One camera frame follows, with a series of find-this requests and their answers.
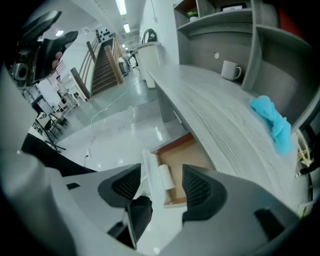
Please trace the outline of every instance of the blue cloth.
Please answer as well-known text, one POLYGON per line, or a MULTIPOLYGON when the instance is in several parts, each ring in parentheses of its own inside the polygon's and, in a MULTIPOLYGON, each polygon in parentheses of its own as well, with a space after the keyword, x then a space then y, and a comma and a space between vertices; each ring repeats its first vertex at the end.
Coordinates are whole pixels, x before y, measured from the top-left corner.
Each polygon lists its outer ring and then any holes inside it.
POLYGON ((275 104, 268 96, 259 96, 250 100, 251 108, 266 120, 275 143, 275 149, 280 155, 287 155, 293 149, 290 138, 291 125, 286 117, 282 117, 276 110, 275 104))

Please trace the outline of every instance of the gray desk surface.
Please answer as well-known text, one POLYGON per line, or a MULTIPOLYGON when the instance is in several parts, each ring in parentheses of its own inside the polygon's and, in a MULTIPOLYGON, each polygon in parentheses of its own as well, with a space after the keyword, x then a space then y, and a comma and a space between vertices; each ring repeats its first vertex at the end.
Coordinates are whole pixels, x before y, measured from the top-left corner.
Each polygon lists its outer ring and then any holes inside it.
POLYGON ((253 181, 296 210, 308 201, 306 179, 296 179, 294 149, 277 154, 267 124, 250 108, 252 96, 220 74, 193 66, 148 70, 183 116, 217 171, 253 181))

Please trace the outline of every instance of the paper roll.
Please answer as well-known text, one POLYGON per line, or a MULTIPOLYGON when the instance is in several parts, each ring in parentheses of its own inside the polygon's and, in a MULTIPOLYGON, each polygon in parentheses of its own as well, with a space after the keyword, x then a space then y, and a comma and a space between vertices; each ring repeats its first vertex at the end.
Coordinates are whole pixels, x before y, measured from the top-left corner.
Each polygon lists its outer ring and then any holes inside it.
POLYGON ((169 167, 166 164, 159 166, 159 172, 165 190, 171 190, 175 187, 174 181, 171 178, 169 167))

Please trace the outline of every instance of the ceiling light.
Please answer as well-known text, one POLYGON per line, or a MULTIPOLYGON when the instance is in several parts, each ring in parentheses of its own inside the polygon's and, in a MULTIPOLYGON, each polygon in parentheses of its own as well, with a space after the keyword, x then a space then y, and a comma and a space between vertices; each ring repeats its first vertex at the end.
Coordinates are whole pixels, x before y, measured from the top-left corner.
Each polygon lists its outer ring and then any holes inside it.
POLYGON ((126 3, 125 0, 115 0, 116 5, 118 6, 120 15, 127 14, 126 3))
POLYGON ((59 36, 61 36, 63 33, 64 33, 63 30, 59 30, 59 31, 55 34, 55 36, 56 36, 56 37, 59 37, 59 36))
POLYGON ((129 33, 130 32, 130 28, 129 28, 129 24, 123 24, 123 28, 125 30, 126 33, 129 33))

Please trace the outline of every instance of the open drawer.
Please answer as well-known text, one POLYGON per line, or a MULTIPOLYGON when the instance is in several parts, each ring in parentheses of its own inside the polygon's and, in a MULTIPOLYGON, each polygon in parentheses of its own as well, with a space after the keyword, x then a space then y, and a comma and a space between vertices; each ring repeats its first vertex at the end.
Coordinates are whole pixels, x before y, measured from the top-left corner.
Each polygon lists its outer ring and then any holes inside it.
POLYGON ((203 168, 212 166, 191 133, 154 151, 144 150, 142 154, 152 201, 165 208, 186 206, 186 194, 182 187, 183 164, 203 168), (160 165, 168 165, 174 188, 165 189, 159 172, 160 165))

